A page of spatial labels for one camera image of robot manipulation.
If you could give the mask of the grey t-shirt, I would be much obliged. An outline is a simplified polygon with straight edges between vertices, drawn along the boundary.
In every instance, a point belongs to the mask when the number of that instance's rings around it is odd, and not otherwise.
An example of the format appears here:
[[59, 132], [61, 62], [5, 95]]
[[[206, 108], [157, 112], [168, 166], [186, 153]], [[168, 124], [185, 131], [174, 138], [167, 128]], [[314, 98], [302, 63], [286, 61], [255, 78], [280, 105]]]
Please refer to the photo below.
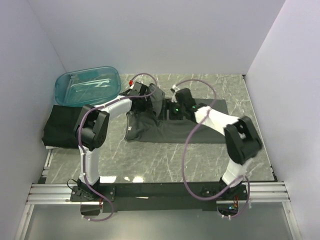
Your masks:
[[[169, 119], [169, 98], [165, 97], [165, 93], [154, 83], [148, 86], [148, 92], [155, 90], [150, 96], [152, 110], [145, 112], [126, 113], [127, 127], [124, 139], [128, 142], [147, 142], [147, 143], [173, 143], [184, 144], [191, 130], [196, 123], [183, 120]], [[228, 113], [227, 103], [225, 99], [216, 100], [213, 109], [224, 113]], [[190, 144], [223, 144], [225, 138], [219, 132], [207, 127], [201, 126], [194, 133], [189, 141]]]

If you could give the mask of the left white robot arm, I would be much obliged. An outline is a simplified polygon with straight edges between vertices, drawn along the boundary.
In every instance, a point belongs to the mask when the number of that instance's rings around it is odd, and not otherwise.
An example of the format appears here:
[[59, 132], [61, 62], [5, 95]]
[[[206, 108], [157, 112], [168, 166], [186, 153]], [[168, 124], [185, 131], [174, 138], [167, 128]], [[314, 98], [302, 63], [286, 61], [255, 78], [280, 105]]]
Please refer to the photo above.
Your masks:
[[94, 201], [100, 195], [100, 188], [96, 185], [100, 181], [97, 151], [106, 140], [109, 121], [135, 108], [152, 109], [150, 96], [156, 88], [155, 84], [145, 85], [135, 82], [113, 100], [82, 107], [74, 127], [74, 134], [80, 151], [81, 167], [78, 180], [86, 184], [82, 189], [82, 195], [88, 201]]

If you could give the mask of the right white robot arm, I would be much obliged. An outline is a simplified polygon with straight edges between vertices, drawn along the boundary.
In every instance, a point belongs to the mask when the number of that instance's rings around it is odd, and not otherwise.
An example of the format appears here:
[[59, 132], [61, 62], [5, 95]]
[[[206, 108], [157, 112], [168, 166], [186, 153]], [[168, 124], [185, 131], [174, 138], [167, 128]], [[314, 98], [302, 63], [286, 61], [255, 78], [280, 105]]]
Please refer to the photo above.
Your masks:
[[[236, 117], [215, 110], [215, 99], [209, 105], [197, 104], [188, 88], [180, 89], [175, 84], [170, 90], [173, 92], [171, 101], [179, 105], [178, 109], [187, 120], [196, 123], [185, 140], [181, 159], [181, 174], [186, 190], [192, 197], [200, 201], [216, 200], [219, 197], [226, 200], [232, 199], [237, 194], [236, 186], [247, 178], [248, 165], [263, 148], [262, 140], [252, 120], [248, 116]], [[188, 145], [200, 126], [206, 126], [224, 137], [229, 156], [227, 169], [221, 178], [224, 184], [219, 187], [219, 192], [213, 196], [199, 196], [192, 192], [185, 176], [185, 158]]]

